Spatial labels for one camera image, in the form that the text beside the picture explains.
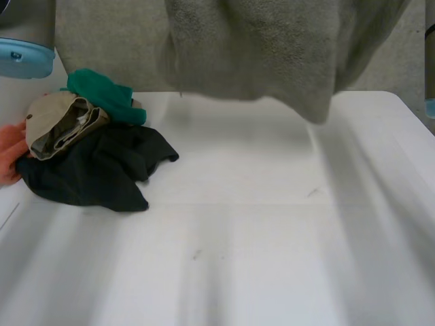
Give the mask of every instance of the black cloth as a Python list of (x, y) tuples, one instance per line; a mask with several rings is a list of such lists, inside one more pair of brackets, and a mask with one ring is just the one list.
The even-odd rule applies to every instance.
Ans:
[(42, 198), (76, 206), (104, 206), (117, 212), (144, 211), (148, 202), (136, 181), (148, 180), (177, 152), (156, 130), (109, 124), (50, 160), (20, 158), (16, 170)]

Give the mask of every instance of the clothing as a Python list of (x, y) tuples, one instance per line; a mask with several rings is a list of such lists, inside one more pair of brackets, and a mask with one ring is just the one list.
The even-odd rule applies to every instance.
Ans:
[(25, 139), (26, 122), (0, 128), (0, 185), (12, 185), (21, 179), (15, 162), (29, 151)]
[(326, 121), (410, 0), (166, 0), (159, 69), (180, 92), (274, 97)]
[(65, 152), (76, 141), (109, 123), (104, 110), (69, 91), (33, 101), (26, 120), (26, 142), (39, 160)]
[(21, 158), (17, 171), (38, 196), (76, 206), (104, 206), (117, 212), (144, 211), (148, 203), (136, 181), (148, 180), (177, 152), (151, 128), (109, 124), (62, 156)]
[(147, 119), (144, 109), (131, 107), (131, 88), (115, 85), (108, 77), (90, 69), (70, 73), (67, 88), (70, 92), (87, 98), (96, 107), (102, 108), (113, 122), (140, 126)]

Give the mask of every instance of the dark green fabric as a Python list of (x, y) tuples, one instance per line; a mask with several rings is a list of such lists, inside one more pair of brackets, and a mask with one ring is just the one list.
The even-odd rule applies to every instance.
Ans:
[(147, 181), (162, 161), (178, 158), (154, 129), (108, 124), (71, 146), (64, 155), (46, 161), (21, 157), (16, 171), (42, 198), (138, 212), (146, 210), (148, 202), (135, 182)]
[(67, 89), (87, 98), (96, 107), (102, 108), (113, 122), (140, 126), (145, 123), (144, 109), (131, 107), (133, 90), (113, 83), (110, 78), (90, 69), (80, 69), (68, 75)]

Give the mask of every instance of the khaki fabric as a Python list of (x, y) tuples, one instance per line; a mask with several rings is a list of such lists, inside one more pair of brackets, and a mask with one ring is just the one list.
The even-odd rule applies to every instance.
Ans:
[(26, 143), (31, 153), (39, 160), (48, 160), (109, 123), (109, 116), (85, 98), (64, 91), (35, 100), (26, 121)]

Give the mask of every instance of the pile of clothes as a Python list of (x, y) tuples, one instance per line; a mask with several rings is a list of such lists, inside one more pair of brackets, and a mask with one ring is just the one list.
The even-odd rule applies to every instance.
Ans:
[(136, 186), (178, 153), (156, 130), (133, 90), (89, 69), (29, 107), (25, 121), (0, 128), (0, 183), (22, 177), (42, 198), (117, 212), (148, 209)]

